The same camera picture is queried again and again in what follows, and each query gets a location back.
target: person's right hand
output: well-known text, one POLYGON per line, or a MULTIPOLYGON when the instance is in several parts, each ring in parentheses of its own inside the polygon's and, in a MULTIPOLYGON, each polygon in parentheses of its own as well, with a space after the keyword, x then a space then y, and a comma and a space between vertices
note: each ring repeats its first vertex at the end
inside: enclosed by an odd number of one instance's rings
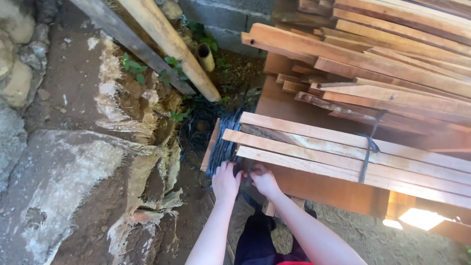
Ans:
POLYGON ((262 164, 255 164, 253 166, 253 169, 250 171, 250 177, 252 178, 252 184, 268 199, 282 194, 273 173, 262 164))

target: bamboo tube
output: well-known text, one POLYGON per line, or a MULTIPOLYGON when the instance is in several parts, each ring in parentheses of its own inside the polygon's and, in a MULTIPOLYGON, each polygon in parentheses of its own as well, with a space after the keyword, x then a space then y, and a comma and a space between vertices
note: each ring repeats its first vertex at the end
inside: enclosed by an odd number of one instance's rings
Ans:
POLYGON ((200 65, 206 72, 214 70, 214 58, 212 57, 211 49, 207 43, 200 43, 196 48, 196 54, 200 65))
POLYGON ((118 0, 118 2, 166 54, 181 61, 183 72, 207 100, 214 102, 221 99, 208 75, 153 0, 118 0))

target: black plastic strap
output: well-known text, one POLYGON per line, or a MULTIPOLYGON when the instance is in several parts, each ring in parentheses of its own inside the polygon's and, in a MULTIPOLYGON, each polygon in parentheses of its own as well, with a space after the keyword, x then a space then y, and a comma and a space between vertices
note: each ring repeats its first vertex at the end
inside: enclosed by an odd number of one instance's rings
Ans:
POLYGON ((388 112, 388 111, 383 109, 375 117, 376 122, 374 123, 373 131, 371 132, 370 136, 368 136, 364 133, 358 133, 358 135, 363 136, 368 140, 368 148, 366 149, 365 160, 363 161, 363 168, 361 169, 360 178, 358 179, 358 183, 364 183, 365 182, 366 169, 368 168, 368 162, 370 160, 370 150, 373 151, 373 153, 375 153, 375 154, 381 152, 378 145, 376 145, 376 143, 373 141, 373 135, 376 132, 376 129, 378 128, 378 125, 380 123, 381 118, 383 117, 384 114, 386 114, 386 112, 388 112))

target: black pants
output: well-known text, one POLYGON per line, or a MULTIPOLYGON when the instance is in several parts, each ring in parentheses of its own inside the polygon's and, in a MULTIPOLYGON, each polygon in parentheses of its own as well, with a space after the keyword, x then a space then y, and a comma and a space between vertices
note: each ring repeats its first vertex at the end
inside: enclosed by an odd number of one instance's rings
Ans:
POLYGON ((306 261, 308 257, 293 236, 291 253, 276 252, 271 241, 271 230, 275 227, 272 217, 256 211, 245 223, 244 231, 237 243, 234 265, 276 265, 283 261, 306 261))

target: person's left hand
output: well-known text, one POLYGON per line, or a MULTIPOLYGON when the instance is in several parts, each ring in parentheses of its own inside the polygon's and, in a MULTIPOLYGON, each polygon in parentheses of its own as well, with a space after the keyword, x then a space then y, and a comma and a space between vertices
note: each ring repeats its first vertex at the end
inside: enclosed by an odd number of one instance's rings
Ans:
POLYGON ((216 168, 216 174, 212 176, 212 188, 216 202, 233 203, 239 192, 240 179, 244 173, 242 170, 234 177, 234 166, 237 163, 224 161, 216 168))

